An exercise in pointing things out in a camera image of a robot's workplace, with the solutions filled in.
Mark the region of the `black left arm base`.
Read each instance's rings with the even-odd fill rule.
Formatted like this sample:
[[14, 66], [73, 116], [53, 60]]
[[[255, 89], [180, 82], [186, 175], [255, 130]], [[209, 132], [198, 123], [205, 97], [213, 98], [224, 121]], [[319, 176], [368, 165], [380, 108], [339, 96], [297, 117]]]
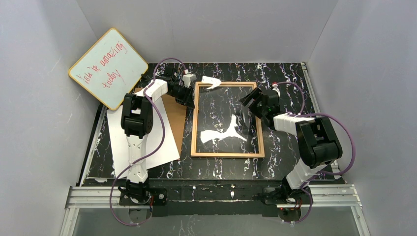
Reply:
[[168, 193], [162, 188], [133, 188], [118, 187], [120, 191], [119, 205], [121, 206], [164, 206]]

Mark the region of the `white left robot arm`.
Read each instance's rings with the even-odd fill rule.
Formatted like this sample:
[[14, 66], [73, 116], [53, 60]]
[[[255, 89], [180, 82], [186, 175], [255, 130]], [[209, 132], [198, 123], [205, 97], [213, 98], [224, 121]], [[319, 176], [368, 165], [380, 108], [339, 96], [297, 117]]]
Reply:
[[[194, 80], [196, 75], [187, 69], [184, 70], [182, 78], [178, 78], [178, 71], [173, 67], [167, 67], [161, 76], [155, 76], [141, 91], [125, 95], [120, 123], [128, 143], [129, 166], [126, 169], [128, 182], [144, 183], [147, 180], [145, 159], [159, 150], [165, 139], [165, 124], [155, 102], [167, 94], [177, 103], [191, 109], [195, 108], [194, 89], [191, 86]], [[153, 128], [154, 111], [162, 124], [162, 141], [156, 150], [146, 154], [146, 142]]]

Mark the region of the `brown frame backing board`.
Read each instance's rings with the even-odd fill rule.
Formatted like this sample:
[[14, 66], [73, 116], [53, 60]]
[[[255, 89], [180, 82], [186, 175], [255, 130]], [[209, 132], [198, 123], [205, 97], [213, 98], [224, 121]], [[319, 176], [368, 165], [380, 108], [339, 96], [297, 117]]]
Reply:
[[[173, 154], [173, 144], [175, 144], [177, 146], [177, 156], [180, 156], [187, 107], [177, 103], [175, 98], [166, 94], [159, 98], [155, 104], [163, 116], [166, 129], [163, 146], [158, 150], [157, 154], [161, 154], [163, 151]], [[154, 151], [161, 140], [161, 121], [157, 112], [153, 110], [153, 127], [147, 139], [147, 153]]]

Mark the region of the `printed colour photo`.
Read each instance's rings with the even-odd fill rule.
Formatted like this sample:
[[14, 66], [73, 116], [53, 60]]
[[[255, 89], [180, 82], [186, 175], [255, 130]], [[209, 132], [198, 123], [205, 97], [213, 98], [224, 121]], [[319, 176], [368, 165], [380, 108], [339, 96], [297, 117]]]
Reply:
[[[175, 106], [179, 104], [175, 102], [174, 98], [170, 96], [163, 96], [156, 101], [156, 106], [160, 111], [164, 125], [165, 125], [165, 139], [161, 148], [152, 156], [145, 159], [147, 169], [166, 164], [170, 161], [174, 161], [180, 158], [179, 150], [175, 142], [173, 132], [169, 123], [169, 117], [166, 112], [166, 106], [168, 105], [168, 99], [172, 101]], [[117, 176], [120, 172], [126, 168], [129, 164], [128, 158], [128, 142], [124, 130], [121, 128], [121, 113], [122, 106], [116, 111], [107, 111], [107, 120], [110, 133], [110, 143], [114, 162], [114, 174]], [[162, 140], [162, 124], [157, 115], [157, 112], [153, 112], [154, 124], [151, 132], [149, 133], [146, 142], [146, 154], [154, 151]]]

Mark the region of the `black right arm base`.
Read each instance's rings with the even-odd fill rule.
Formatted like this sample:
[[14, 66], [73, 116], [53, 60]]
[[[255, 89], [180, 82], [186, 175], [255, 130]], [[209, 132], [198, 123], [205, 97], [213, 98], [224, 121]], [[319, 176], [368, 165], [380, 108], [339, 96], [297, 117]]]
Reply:
[[280, 205], [290, 204], [310, 204], [313, 203], [312, 197], [308, 196], [311, 194], [309, 187], [303, 189], [286, 189], [281, 187], [266, 187], [260, 193], [261, 201], [266, 205]]

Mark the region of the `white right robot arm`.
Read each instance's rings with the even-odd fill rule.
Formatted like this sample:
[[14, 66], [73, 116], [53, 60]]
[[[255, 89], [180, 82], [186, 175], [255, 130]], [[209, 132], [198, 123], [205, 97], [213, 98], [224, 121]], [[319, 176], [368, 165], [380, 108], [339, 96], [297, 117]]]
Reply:
[[282, 180], [283, 189], [293, 191], [306, 187], [319, 171], [342, 156], [341, 144], [329, 118], [283, 112], [278, 92], [274, 90], [255, 88], [240, 103], [269, 128], [297, 138], [300, 158]]

